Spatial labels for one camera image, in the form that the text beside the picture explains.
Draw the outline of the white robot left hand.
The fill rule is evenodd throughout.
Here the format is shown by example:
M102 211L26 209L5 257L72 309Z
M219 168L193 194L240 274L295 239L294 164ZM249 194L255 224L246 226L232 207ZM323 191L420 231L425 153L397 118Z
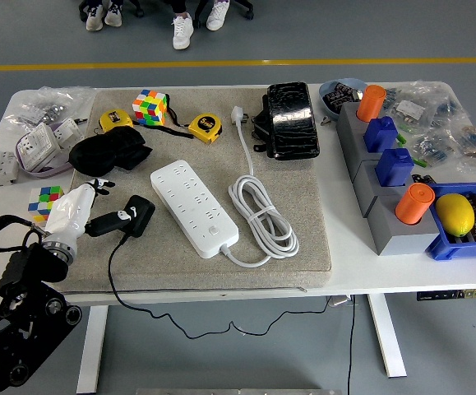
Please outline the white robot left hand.
M90 213L98 194L107 195L114 182L106 179L93 179L73 189L59 198L52 206L45 231L49 235L44 239L46 249L61 249L62 251L76 251L76 242L84 233L92 237L105 235L119 230L138 217L138 210L131 206L125 210L110 212L109 214L90 220Z

